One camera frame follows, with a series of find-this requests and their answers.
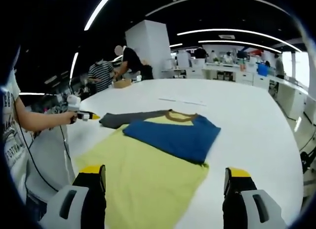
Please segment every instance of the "ceiling light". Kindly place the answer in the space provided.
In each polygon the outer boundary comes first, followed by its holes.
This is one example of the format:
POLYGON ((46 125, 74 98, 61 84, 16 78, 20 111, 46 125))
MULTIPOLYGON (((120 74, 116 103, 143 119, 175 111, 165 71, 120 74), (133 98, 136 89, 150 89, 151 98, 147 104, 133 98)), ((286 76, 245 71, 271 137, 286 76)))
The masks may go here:
POLYGON ((218 35, 220 39, 235 40, 234 35, 218 35))
POLYGON ((91 17, 89 18, 84 30, 87 31, 91 27, 91 24, 93 23, 94 19, 98 16, 99 12, 103 8, 103 6, 108 2, 109 0, 101 0, 101 2, 98 4, 98 6, 93 11, 91 17))
POLYGON ((236 41, 236 40, 200 40, 199 43, 211 43, 211 42, 224 42, 224 43, 238 43, 238 44, 245 44, 245 45, 251 45, 251 46, 257 46, 261 47, 267 50, 271 50, 277 53, 282 53, 279 50, 264 46, 264 45, 259 45, 259 44, 254 44, 254 43, 249 43, 249 42, 244 42, 244 41, 236 41))
POLYGON ((271 38, 273 40, 277 40, 283 44, 286 44, 288 46, 290 46, 291 48, 299 51, 299 52, 302 52, 299 48, 293 46, 292 44, 286 42, 286 41, 283 41, 281 39, 278 39, 278 38, 275 38, 273 36, 270 36, 270 35, 266 35, 266 34, 263 34, 263 33, 258 33, 258 32, 252 32, 252 31, 248 31, 248 30, 240 30, 240 29, 203 29, 203 30, 194 30, 194 31, 188 31, 188 32, 184 32, 184 33, 178 33, 177 35, 178 36, 181 36, 181 35, 185 35, 185 34, 191 34, 191 33, 201 33, 201 32, 241 32, 241 33, 251 33, 251 34, 255 34, 255 35, 259 35, 259 36, 263 36, 263 37, 267 37, 267 38, 271 38))
POLYGON ((75 54, 74 60, 73 60, 73 65, 71 66, 70 77, 69 77, 70 80, 73 78, 73 73, 74 73, 74 68, 75 68, 77 57, 78 57, 78 52, 75 54))
POLYGON ((45 95, 56 96, 56 94, 37 93, 37 92, 20 92, 19 95, 22 95, 22 96, 28 96, 28 95, 32 95, 32 96, 45 96, 45 95))
POLYGON ((44 83, 45 83, 45 84, 49 84, 50 82, 53 82, 55 79, 57 79, 57 76, 56 76, 56 75, 53 76, 53 77, 51 77, 51 78, 49 78, 49 79, 46 80, 44 83))
POLYGON ((171 48, 171 47, 176 47, 176 46, 181 46, 181 45, 183 45, 183 44, 182 44, 182 43, 174 44, 174 45, 171 45, 170 48, 171 48))
POLYGON ((58 83, 52 85, 52 87, 56 87, 56 86, 59 85, 59 84, 60 84, 60 82, 58 82, 58 83))

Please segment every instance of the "blue t-shirt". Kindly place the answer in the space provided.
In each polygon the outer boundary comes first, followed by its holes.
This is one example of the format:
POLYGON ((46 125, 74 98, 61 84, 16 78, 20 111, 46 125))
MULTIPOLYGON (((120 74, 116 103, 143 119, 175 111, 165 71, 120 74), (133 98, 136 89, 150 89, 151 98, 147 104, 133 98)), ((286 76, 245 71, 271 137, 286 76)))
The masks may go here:
POLYGON ((135 121, 123 133, 175 157, 203 164, 221 128, 201 115, 192 123, 187 126, 135 121))

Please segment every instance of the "brown collar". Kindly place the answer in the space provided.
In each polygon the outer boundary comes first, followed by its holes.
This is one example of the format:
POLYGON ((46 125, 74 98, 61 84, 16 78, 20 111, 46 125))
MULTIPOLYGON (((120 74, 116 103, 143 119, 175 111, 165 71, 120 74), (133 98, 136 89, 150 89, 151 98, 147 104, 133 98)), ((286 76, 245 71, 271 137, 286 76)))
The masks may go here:
POLYGON ((176 121, 176 122, 187 122, 187 121, 192 121, 197 117, 197 114, 183 114, 180 112, 175 112, 173 110, 168 110, 165 114, 166 118, 172 121, 176 121), (170 113, 174 113, 174 114, 181 114, 183 116, 187 116, 188 118, 186 119, 180 119, 180 118, 174 118, 170 115, 170 113))

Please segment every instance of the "striped shirt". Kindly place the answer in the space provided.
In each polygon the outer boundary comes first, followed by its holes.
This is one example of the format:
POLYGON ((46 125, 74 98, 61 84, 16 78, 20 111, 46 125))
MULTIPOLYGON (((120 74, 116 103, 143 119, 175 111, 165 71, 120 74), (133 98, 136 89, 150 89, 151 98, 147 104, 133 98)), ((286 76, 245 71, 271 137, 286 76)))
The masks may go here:
POLYGON ((111 83, 110 73, 114 70, 111 63, 103 61, 99 64, 95 63, 90 66, 88 78, 97 78, 100 79, 101 82, 95 83, 96 92, 103 91, 107 89, 111 83))

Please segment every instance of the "white t-shirt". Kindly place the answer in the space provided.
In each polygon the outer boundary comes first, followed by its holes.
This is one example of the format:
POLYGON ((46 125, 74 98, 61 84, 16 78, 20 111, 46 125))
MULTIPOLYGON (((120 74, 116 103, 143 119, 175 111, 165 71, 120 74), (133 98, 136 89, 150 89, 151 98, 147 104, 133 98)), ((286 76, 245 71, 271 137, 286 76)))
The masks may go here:
POLYGON ((211 52, 211 54, 209 56, 210 62, 213 63, 215 58, 217 58, 216 53, 215 52, 211 52))
POLYGON ((224 55, 224 61, 228 64, 233 62, 233 58, 231 56, 228 56, 227 54, 224 55))
POLYGON ((25 202, 26 200, 26 163, 28 160, 27 149, 24 140, 21 139, 17 129, 19 125, 14 120, 14 102, 19 97, 20 89, 16 83, 14 71, 10 73, 8 83, 2 86, 3 92, 3 137, 4 156, 10 168, 12 179, 18 192, 25 202))

